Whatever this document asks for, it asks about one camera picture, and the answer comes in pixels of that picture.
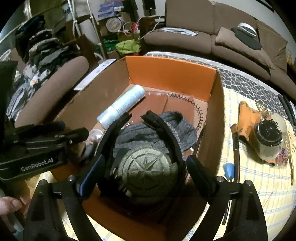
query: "checkered tablecloth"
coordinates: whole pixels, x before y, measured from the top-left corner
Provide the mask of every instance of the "checkered tablecloth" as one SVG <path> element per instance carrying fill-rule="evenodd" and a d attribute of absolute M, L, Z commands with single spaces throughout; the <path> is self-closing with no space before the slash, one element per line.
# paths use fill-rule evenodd
<path fill-rule="evenodd" d="M 233 163 L 233 147 L 232 136 L 230 127 L 232 124 L 237 123 L 238 120 L 238 105 L 244 100 L 251 108 L 256 109 L 255 101 L 246 98 L 245 96 L 238 94 L 234 90 L 223 88 L 225 99 L 225 121 L 224 121 L 224 141 L 221 154 L 221 161 L 218 169 L 217 176 L 224 176 L 222 166 L 226 163 Z M 286 121 L 287 129 L 293 133 L 291 124 Z M 286 167 L 270 167 L 265 164 L 260 164 L 256 153 L 247 148 L 243 144 L 239 144 L 240 147 L 240 183 L 243 183 L 246 179 L 251 180 L 258 192 L 260 198 L 268 231 L 268 240 L 273 240 L 274 237 L 280 232 L 282 227 L 288 220 L 290 213 L 293 209 L 293 201 L 295 200 L 296 184 L 291 186 L 290 182 L 290 166 L 289 163 Z M 296 153 L 292 154 L 293 165 L 295 165 Z M 55 181 L 50 172 L 43 173 L 40 178 L 47 179 L 50 182 Z M 68 220 L 65 208 L 62 204 L 59 204 L 63 222 L 69 237 L 77 239 L 72 226 Z M 201 218 L 194 225 L 192 230 L 187 234 L 183 241 L 187 241 L 191 238 L 194 231 L 198 228 L 200 222 L 208 210 L 207 204 Z M 97 230 L 98 234 L 104 241 L 121 241 L 122 239 L 112 234 L 107 229 L 96 223 L 90 218 L 91 223 Z M 215 239 L 224 235 L 226 226 L 220 225 Z"/>

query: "pile of clothes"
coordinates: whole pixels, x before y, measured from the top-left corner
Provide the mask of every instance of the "pile of clothes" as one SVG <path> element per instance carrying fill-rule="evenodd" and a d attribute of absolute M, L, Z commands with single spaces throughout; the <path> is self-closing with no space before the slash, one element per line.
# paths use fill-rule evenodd
<path fill-rule="evenodd" d="M 18 55 L 27 64 L 23 73 L 18 70 L 9 94 L 6 115 L 16 120 L 19 112 L 34 93 L 66 62 L 77 57 L 71 46 L 63 47 L 52 30 L 44 27 L 42 15 L 25 22 L 15 33 L 15 46 Z M 8 54 L 2 60 L 10 60 Z"/>

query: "white cylindrical bottle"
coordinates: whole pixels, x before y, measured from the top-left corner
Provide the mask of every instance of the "white cylindrical bottle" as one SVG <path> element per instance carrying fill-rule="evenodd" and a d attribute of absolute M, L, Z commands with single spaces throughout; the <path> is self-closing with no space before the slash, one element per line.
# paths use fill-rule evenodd
<path fill-rule="evenodd" d="M 117 120 L 124 112 L 129 111 L 136 103 L 145 96 L 145 90 L 140 85 L 135 85 L 111 106 L 109 106 L 102 114 L 97 117 L 98 122 L 107 129 L 111 123 Z"/>

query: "metal bolt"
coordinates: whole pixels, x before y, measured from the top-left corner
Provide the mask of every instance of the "metal bolt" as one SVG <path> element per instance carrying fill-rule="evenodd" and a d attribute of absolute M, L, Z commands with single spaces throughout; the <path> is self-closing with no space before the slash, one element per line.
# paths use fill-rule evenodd
<path fill-rule="evenodd" d="M 75 179 L 75 176 L 73 176 L 73 175 L 71 175 L 71 176 L 69 176 L 69 177 L 67 178 L 67 180 L 70 181 L 70 182 L 73 181 L 74 179 Z"/>
<path fill-rule="evenodd" d="M 252 182 L 250 180 L 246 180 L 246 184 L 252 186 Z"/>
<path fill-rule="evenodd" d="M 48 182 L 47 182 L 45 179 L 42 179 L 39 183 L 40 183 L 40 185 L 42 186 L 42 185 L 47 184 Z"/>
<path fill-rule="evenodd" d="M 224 178 L 221 176 L 217 176 L 217 181 L 222 183 L 222 182 L 224 182 Z"/>

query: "spiral cord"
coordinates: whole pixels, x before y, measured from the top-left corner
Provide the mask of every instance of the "spiral cord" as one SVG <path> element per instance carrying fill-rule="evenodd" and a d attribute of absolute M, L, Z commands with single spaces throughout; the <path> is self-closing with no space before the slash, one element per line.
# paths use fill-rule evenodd
<path fill-rule="evenodd" d="M 169 96 L 169 97 L 173 97 L 173 98 L 178 98 L 181 100 L 185 100 L 187 102 L 189 102 L 190 104 L 194 105 L 195 111 L 198 115 L 198 125 L 195 127 L 197 131 L 200 130 L 200 128 L 202 127 L 202 121 L 203 121 L 203 113 L 200 110 L 200 107 L 198 106 L 198 104 L 196 104 L 193 100 L 191 100 L 190 98 L 187 98 L 186 96 L 180 95 L 180 94 L 174 94 L 174 93 L 164 93 L 163 95 Z"/>

